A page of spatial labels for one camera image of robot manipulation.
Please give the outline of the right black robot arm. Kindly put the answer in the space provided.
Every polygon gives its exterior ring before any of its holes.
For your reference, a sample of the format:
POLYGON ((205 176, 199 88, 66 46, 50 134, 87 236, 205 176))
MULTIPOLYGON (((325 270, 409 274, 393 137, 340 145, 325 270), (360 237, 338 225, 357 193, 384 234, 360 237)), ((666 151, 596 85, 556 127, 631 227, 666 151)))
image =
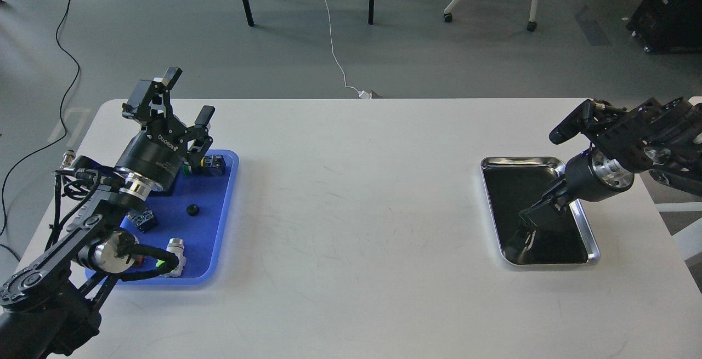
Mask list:
POLYGON ((519 212, 520 226, 547 227, 572 202, 599 202, 625 192, 642 172, 664 186, 700 195, 700 132, 700 105, 683 98, 667 104, 652 98, 632 110, 587 99, 549 139, 562 144, 583 134, 590 146, 567 162, 539 201, 519 212))

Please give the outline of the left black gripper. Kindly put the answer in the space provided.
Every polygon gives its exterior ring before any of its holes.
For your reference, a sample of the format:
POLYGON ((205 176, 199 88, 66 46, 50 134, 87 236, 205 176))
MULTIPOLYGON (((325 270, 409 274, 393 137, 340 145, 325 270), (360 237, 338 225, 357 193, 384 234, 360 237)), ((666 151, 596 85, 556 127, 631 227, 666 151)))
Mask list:
POLYGON ((155 191, 168 191, 184 164, 197 170, 213 143, 208 130, 214 106, 203 106, 191 127, 173 114, 170 91, 180 75, 182 69, 169 67, 162 77, 138 81, 121 105, 122 117, 138 122, 143 131, 133 137, 115 168, 149 179, 155 191))

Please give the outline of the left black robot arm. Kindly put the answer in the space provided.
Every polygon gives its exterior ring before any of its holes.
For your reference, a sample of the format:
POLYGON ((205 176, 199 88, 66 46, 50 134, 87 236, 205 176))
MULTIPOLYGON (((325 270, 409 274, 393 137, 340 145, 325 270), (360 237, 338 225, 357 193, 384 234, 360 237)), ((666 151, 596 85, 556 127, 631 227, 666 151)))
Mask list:
POLYGON ((182 167, 203 170, 212 144, 213 106, 186 127, 173 114, 170 92, 182 70, 170 67, 140 80, 121 114, 140 125, 114 167, 87 157, 55 171, 56 197, 68 189, 78 204, 55 214, 45 252, 2 285, 2 357, 68 356, 98 334, 100 308, 118 281, 162 276, 178 266, 175 254, 138 243, 121 228, 128 214, 146 210, 153 191, 170 189, 182 167))

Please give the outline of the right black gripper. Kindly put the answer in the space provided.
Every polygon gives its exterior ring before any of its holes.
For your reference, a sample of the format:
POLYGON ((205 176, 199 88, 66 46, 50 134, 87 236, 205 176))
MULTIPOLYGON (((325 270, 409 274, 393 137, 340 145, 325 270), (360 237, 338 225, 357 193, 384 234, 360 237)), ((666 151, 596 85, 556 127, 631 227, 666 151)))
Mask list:
POLYGON ((634 179, 632 172, 601 151, 581 152, 566 163, 562 181, 554 182, 541 199, 519 212, 519 222, 532 229, 559 230, 571 202, 602 201, 629 190, 634 179))

